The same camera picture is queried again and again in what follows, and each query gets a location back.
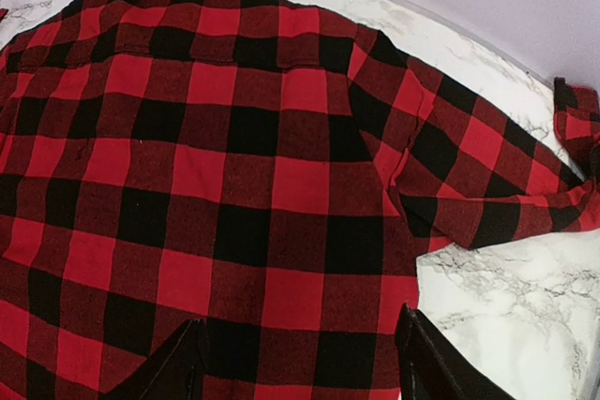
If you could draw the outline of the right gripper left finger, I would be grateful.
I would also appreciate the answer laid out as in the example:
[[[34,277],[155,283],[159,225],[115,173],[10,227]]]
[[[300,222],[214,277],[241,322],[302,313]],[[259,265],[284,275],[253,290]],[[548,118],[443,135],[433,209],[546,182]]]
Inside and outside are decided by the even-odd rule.
[[[187,320],[134,373],[109,391],[108,398],[202,399],[207,363],[205,322]]]

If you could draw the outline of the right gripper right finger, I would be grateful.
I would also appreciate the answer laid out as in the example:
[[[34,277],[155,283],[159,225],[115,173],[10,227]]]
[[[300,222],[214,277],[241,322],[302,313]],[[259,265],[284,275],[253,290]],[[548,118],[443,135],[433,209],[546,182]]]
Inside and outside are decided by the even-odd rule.
[[[420,310],[401,307],[395,342],[403,399],[502,397],[502,389],[470,364]]]

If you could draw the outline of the red black plaid shirt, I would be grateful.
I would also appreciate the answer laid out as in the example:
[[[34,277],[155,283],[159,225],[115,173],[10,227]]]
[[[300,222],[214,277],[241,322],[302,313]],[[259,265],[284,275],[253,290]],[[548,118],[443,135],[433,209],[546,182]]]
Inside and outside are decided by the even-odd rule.
[[[185,321],[202,399],[401,398],[416,259],[599,225],[574,173],[382,32],[288,0],[74,0],[1,51],[1,395],[109,399]]]

